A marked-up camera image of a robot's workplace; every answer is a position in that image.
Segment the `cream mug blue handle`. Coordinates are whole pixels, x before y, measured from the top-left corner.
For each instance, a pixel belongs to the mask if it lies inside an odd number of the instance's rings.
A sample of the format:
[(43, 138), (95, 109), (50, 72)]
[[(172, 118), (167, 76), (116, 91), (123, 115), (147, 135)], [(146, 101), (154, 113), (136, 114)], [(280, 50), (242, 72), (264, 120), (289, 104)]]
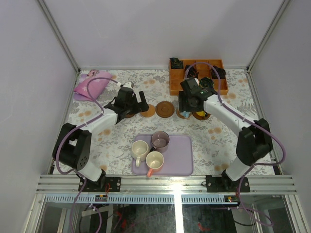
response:
[(189, 118), (191, 116), (191, 112), (180, 112), (180, 115), (184, 118)]

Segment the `light wooden coaster front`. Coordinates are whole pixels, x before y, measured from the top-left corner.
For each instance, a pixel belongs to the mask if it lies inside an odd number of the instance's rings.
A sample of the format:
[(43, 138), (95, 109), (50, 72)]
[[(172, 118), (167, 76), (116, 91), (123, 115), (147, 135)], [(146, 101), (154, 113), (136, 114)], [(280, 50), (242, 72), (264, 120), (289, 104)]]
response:
[(192, 113), (190, 113), (188, 117), (184, 117), (183, 115), (180, 114), (179, 109), (176, 110), (176, 114), (181, 119), (189, 119), (192, 115)]

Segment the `light wooden coaster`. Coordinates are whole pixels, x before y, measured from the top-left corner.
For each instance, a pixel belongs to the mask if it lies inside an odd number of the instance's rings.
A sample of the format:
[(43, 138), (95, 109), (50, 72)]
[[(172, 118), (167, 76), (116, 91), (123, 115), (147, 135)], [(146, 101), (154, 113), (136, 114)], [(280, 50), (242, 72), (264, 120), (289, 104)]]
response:
[(142, 117), (149, 118), (149, 117), (152, 117), (156, 113), (156, 109), (152, 104), (148, 104), (148, 106), (149, 106), (149, 109), (147, 111), (140, 112), (140, 115)]
[(180, 114), (179, 109), (176, 110), (176, 114), (181, 119), (189, 119), (192, 115), (192, 113), (190, 113), (188, 117), (184, 117), (183, 115)]

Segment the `dark grooved wooden coaster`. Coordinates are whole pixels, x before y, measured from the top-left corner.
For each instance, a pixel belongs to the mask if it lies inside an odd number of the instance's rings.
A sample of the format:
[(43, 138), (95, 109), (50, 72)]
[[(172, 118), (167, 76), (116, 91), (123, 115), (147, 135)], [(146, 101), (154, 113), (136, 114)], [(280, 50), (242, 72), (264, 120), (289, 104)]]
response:
[(171, 102), (162, 101), (157, 104), (157, 106), (155, 107), (155, 111), (159, 117), (169, 118), (174, 114), (175, 108)]
[(208, 116), (207, 117), (201, 117), (201, 116), (198, 116), (196, 112), (193, 112), (192, 115), (198, 119), (198, 120), (207, 120), (209, 117), (210, 117), (210, 114), (208, 113)]

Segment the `yellow mug black rim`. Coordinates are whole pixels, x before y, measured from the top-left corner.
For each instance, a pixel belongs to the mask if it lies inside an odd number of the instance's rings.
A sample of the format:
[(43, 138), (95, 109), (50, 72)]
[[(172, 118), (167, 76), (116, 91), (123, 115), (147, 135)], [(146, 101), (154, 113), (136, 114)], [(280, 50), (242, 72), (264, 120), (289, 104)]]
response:
[(205, 111), (200, 111), (200, 112), (196, 112), (198, 116), (200, 117), (207, 117), (208, 113), (206, 113)]

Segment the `cream white mug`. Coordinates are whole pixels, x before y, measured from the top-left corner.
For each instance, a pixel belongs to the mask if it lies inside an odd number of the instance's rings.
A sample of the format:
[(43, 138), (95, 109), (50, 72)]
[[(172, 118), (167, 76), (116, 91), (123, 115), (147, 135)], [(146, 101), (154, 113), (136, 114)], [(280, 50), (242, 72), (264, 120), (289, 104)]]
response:
[(135, 141), (132, 144), (131, 155), (135, 161), (136, 167), (139, 167), (140, 164), (146, 160), (149, 151), (149, 145), (143, 140)]

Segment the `purple glass mug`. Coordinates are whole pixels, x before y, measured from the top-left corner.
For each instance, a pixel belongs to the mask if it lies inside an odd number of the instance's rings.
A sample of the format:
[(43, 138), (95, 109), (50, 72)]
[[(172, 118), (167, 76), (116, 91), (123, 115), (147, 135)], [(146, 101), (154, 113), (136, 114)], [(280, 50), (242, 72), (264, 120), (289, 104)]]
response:
[(152, 151), (158, 151), (160, 153), (164, 153), (169, 146), (170, 137), (166, 132), (158, 131), (152, 134), (151, 136), (151, 149)]

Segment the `cream mug pink handle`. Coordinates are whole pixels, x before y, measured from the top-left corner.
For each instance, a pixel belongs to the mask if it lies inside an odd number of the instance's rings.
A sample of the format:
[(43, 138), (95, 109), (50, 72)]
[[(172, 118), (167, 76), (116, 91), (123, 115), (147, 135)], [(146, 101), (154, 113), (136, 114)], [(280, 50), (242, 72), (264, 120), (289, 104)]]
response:
[(152, 151), (146, 156), (146, 165), (149, 168), (147, 177), (159, 172), (164, 165), (164, 156), (158, 151)]

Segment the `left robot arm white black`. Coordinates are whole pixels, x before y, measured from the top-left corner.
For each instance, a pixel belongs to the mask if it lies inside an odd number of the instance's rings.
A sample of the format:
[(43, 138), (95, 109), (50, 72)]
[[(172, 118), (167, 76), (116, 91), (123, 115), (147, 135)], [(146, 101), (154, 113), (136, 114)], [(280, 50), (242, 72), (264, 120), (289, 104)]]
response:
[(90, 180), (89, 185), (95, 191), (104, 190), (104, 171), (89, 160), (92, 137), (118, 124), (127, 115), (146, 112), (149, 105), (144, 92), (140, 91), (139, 96), (140, 102), (133, 89), (124, 85), (119, 89), (118, 95), (104, 106), (94, 119), (80, 126), (64, 124), (53, 149), (53, 159)]

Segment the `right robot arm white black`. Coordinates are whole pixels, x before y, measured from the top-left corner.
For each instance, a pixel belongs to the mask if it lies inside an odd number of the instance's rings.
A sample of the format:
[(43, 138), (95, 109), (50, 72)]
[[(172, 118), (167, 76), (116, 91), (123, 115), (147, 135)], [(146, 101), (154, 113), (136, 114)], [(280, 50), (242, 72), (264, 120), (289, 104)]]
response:
[(226, 105), (214, 89), (200, 87), (196, 78), (185, 79), (180, 85), (180, 114), (205, 111), (215, 116), (237, 136), (237, 157), (223, 172), (221, 180), (224, 190), (235, 190), (239, 186), (239, 179), (250, 167), (273, 149), (269, 123), (263, 118), (246, 119), (241, 112)]

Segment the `rolled dark sock front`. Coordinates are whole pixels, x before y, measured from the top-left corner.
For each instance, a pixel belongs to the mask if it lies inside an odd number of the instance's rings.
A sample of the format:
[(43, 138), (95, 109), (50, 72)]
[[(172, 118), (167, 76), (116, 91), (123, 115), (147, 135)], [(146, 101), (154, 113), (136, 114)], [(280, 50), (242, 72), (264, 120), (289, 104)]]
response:
[(202, 88), (214, 88), (214, 81), (209, 77), (203, 77), (199, 81), (199, 85)]

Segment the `rolled dark sock right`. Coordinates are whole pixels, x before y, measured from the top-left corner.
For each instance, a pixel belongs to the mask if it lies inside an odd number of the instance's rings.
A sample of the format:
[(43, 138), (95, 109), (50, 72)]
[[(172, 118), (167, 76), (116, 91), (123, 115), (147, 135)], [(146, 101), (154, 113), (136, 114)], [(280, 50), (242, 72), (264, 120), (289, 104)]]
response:
[(220, 79), (224, 79), (226, 76), (226, 71), (221, 67), (213, 66), (211, 69), (211, 76), (212, 79), (218, 79), (218, 76)]

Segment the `lavender serving tray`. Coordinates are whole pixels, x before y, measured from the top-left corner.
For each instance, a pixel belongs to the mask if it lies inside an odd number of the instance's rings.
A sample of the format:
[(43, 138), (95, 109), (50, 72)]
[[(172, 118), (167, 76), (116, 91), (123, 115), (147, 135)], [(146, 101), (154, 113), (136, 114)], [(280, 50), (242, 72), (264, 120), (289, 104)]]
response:
[[(138, 134), (135, 137), (135, 141), (143, 140), (150, 147), (151, 134)], [(193, 152), (192, 152), (192, 140), (187, 135), (169, 135), (170, 142), (168, 149), (163, 153), (164, 165), (163, 168), (156, 172), (155, 176), (190, 176), (193, 173)], [(145, 162), (142, 162), (139, 167), (136, 167), (135, 159), (132, 160), (132, 173), (135, 175), (146, 176), (148, 172), (148, 166)]]

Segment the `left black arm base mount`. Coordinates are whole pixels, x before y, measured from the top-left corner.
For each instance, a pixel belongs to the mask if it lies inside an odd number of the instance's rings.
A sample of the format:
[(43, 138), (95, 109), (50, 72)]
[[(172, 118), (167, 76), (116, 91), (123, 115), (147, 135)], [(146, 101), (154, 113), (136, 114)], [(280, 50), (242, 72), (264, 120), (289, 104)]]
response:
[(97, 181), (86, 180), (84, 188), (84, 180), (80, 177), (80, 183), (78, 190), (83, 192), (105, 192), (105, 193), (116, 193), (120, 192), (121, 189), (121, 177), (106, 176), (106, 172), (101, 170), (101, 175)]

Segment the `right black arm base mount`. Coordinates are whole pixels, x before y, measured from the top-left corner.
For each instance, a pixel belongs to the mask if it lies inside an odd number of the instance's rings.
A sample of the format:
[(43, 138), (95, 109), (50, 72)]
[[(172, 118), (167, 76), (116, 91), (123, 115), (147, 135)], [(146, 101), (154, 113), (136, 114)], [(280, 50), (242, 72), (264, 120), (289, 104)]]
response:
[(226, 175), (212, 176), (206, 175), (205, 180), (201, 182), (201, 186), (207, 189), (210, 193), (225, 193), (225, 192), (235, 192), (238, 193), (249, 193), (250, 186), (247, 178), (244, 178), (240, 184), (241, 179), (237, 181), (230, 180)]

